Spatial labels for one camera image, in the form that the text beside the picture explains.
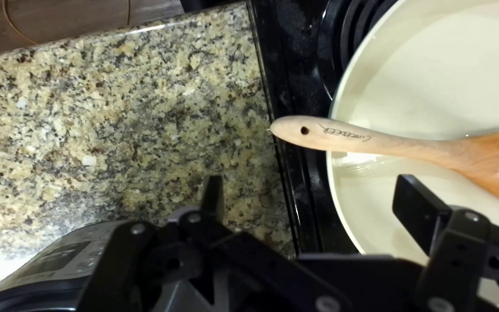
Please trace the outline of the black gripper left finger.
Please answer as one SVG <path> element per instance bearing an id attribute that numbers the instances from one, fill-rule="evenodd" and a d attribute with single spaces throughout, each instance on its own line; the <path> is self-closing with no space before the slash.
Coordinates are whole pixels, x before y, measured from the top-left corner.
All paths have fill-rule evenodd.
<path id="1" fill-rule="evenodd" d="M 219 176 L 202 207 L 156 228 L 113 229 L 79 312 L 344 312 L 344 295 L 248 233 L 233 233 Z"/>

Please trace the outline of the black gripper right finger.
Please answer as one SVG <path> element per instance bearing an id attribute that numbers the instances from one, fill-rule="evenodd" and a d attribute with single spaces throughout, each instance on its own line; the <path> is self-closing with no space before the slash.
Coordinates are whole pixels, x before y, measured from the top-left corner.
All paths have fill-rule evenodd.
<path id="1" fill-rule="evenodd" d="M 399 176 L 392 212 L 429 255 L 415 300 L 423 312 L 499 312 L 479 295 L 480 281 L 499 288 L 499 226 L 444 203 L 415 176 Z"/>

